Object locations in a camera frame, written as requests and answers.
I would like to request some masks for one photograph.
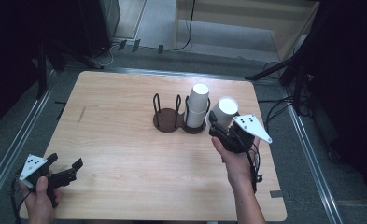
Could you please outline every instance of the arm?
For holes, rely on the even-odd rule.
[[[254,144],[259,145],[259,138]],[[251,184],[249,161],[245,153],[235,154],[226,150],[217,137],[212,137],[216,151],[226,164],[229,182],[233,188],[235,209],[239,223],[265,223]]]
[[[51,200],[47,196],[47,187],[49,181],[46,177],[41,176],[37,180],[35,192],[29,194],[29,189],[20,181],[23,197],[25,199],[26,208],[28,209],[30,224],[49,224],[55,219],[55,209],[52,208]],[[58,203],[61,199],[61,192],[54,191]]]

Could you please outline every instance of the aluminum strip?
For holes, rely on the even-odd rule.
[[[41,111],[44,108],[44,105],[49,99],[52,88],[57,81],[57,76],[52,70],[49,74],[49,86],[46,89],[46,92],[43,96],[36,100],[29,115],[26,117],[25,122],[20,127],[17,135],[9,146],[6,155],[0,162],[0,189],[2,188],[15,160],[18,158],[18,155],[21,152],[23,145],[26,142],[30,132],[32,131],[38,117],[40,116]]]
[[[285,88],[284,94],[285,97],[291,95],[289,94],[289,90]],[[317,185],[320,200],[325,207],[329,221],[335,224],[344,223],[338,211],[334,197],[332,196],[331,189],[326,181],[325,176],[323,175],[323,172],[317,160],[317,156],[314,153],[314,149],[312,148],[311,142],[305,131],[302,119],[297,116],[293,106],[289,106],[289,113],[291,116],[291,120],[293,121],[293,125],[296,129],[297,135],[299,136],[300,142],[302,144],[304,155],[307,159],[315,184]]]

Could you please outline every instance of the black wire cup holder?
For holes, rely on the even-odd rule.
[[[186,111],[189,112],[189,104],[188,104],[189,96],[186,96]],[[160,107],[160,95],[156,93],[153,97],[153,105],[154,105],[154,117],[153,117],[153,124],[154,126],[163,133],[171,133],[178,128],[182,128],[186,133],[200,133],[206,127],[205,119],[200,127],[198,128],[191,128],[187,126],[184,120],[188,120],[190,113],[182,113],[179,114],[179,108],[181,105],[181,98],[178,94],[176,97],[176,104],[175,110],[172,108],[163,108]],[[209,111],[210,107],[210,100],[208,98],[208,105],[206,112]]]

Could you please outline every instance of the black tripod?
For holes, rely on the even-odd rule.
[[[293,108],[296,111],[297,115],[300,116],[300,96],[305,75],[308,73],[308,66],[311,62],[313,62],[317,55],[318,45],[321,44],[324,36],[327,34],[328,21],[330,20],[330,17],[332,16],[334,10],[337,8],[339,2],[340,0],[336,0],[328,5],[320,3],[312,30],[295,54],[293,54],[287,60],[278,63],[270,67],[269,69],[258,73],[257,75],[254,75],[252,77],[245,77],[245,79],[259,80],[263,77],[267,77],[273,74],[273,72],[276,72],[286,67],[285,71],[279,79],[279,83],[282,86],[288,86],[291,81],[296,78],[295,89],[293,93]]]

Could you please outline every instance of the cup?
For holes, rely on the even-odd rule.
[[[197,82],[191,89],[189,96],[189,109],[195,113],[201,113],[207,109],[209,88],[202,82]]]
[[[213,111],[218,120],[217,124],[227,129],[236,112],[238,112],[238,103],[230,96],[223,96],[218,100],[218,103],[212,107],[211,111]]]
[[[204,119],[206,116],[206,110],[197,113],[192,111],[190,108],[189,110],[186,110],[186,113],[184,115],[184,121],[186,123],[187,126],[191,127],[191,128],[199,128],[201,127],[201,125],[204,123]]]

